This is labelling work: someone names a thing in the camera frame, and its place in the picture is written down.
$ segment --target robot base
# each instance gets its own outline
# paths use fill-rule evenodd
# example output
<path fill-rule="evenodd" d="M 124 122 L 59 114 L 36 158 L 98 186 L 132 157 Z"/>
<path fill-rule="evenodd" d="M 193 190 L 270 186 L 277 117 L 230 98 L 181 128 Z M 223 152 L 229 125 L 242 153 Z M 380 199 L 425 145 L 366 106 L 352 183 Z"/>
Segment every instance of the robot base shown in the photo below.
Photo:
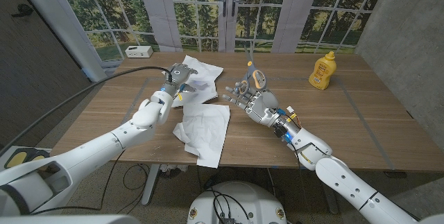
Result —
<path fill-rule="evenodd" d="M 250 221 L 247 220 L 242 208 L 231 198 L 226 197 L 230 206 L 231 218 L 228 216 L 227 201 L 223 196 L 217 197 L 224 215 L 217 201 L 216 209 L 219 215 L 224 216 L 225 223 L 256 223 L 256 224 L 285 224 L 287 219 L 282 208 L 282 204 L 267 190 L 249 182 L 231 181 L 222 182 L 213 187 L 214 191 L 229 195 L 236 199 L 247 212 Z M 214 212 L 214 194 L 205 191 L 199 195 L 189 208 L 187 223 L 188 224 L 210 224 L 219 223 Z"/>

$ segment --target yellow bottle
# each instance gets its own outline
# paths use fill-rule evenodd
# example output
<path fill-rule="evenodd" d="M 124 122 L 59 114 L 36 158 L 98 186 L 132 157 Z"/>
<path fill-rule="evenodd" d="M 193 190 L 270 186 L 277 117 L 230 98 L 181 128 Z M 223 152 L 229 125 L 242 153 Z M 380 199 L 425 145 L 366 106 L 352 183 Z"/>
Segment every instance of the yellow bottle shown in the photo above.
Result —
<path fill-rule="evenodd" d="M 326 89 L 330 83 L 330 76 L 336 71 L 334 52 L 330 51 L 322 58 L 319 58 L 314 65 L 314 71 L 308 81 L 318 89 Z"/>

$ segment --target wooden table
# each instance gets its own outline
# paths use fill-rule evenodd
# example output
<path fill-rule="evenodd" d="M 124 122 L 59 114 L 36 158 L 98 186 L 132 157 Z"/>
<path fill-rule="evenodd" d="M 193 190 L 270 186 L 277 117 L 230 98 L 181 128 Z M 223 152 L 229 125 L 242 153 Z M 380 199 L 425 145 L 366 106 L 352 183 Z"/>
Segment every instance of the wooden table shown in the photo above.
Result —
<path fill-rule="evenodd" d="M 221 98 L 225 86 L 233 87 L 245 74 L 245 53 L 190 53 L 202 62 L 223 67 L 216 80 L 219 97 L 207 103 L 230 105 L 225 145 L 219 166 L 294 168 L 293 152 L 274 134 L 233 104 Z M 351 169 L 378 171 L 444 172 L 444 154 L 412 119 L 372 69 L 358 55 L 337 55 L 338 69 L 330 86 L 321 91 L 307 78 L 322 54 L 255 53 L 255 64 L 268 78 L 280 107 L 291 105 L 302 126 L 325 140 L 333 155 Z M 126 59 L 116 72 L 182 62 L 185 53 L 154 53 L 150 59 Z M 139 104 L 160 88 L 159 71 L 138 71 L 107 82 L 83 113 L 55 145 L 61 154 L 113 130 L 129 120 Z M 196 164 L 173 135 L 182 121 L 182 108 L 171 110 L 167 122 L 157 127 L 154 139 L 128 149 L 122 162 Z"/>

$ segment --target white box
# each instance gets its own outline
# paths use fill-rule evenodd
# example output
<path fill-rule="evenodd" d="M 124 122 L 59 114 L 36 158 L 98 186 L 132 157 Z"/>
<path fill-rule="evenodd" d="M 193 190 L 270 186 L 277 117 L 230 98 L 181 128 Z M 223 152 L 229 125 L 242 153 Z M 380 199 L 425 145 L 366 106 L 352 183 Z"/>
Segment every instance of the white box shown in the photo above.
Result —
<path fill-rule="evenodd" d="M 153 54 L 151 46 L 128 46 L 125 50 L 129 58 L 149 58 Z"/>

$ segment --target white robotic arm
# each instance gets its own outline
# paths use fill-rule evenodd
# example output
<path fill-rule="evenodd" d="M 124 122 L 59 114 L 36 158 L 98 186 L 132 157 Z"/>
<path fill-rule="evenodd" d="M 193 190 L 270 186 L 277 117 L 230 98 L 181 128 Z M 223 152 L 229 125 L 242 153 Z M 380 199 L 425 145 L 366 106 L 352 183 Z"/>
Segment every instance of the white robotic arm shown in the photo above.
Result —
<path fill-rule="evenodd" d="M 86 176 L 127 148 L 152 139 L 156 125 L 167 120 L 173 96 L 191 74 L 197 73 L 185 64 L 174 64 L 169 71 L 171 82 L 166 80 L 160 91 L 142 102 L 131 120 L 115 130 L 61 155 L 0 172 L 0 216 L 65 206 Z"/>
<path fill-rule="evenodd" d="M 275 128 L 277 137 L 295 151 L 300 163 L 317 176 L 326 185 L 341 194 L 370 223 L 417 223 L 408 213 L 384 197 L 361 178 L 354 174 L 344 162 L 332 156 L 332 149 L 322 139 L 297 126 L 278 109 L 277 100 L 268 90 L 257 91 L 249 88 L 244 95 L 239 94 L 236 84 L 234 89 L 226 89 L 235 96 L 223 95 L 224 99 L 234 103 L 248 116 L 265 126 Z"/>

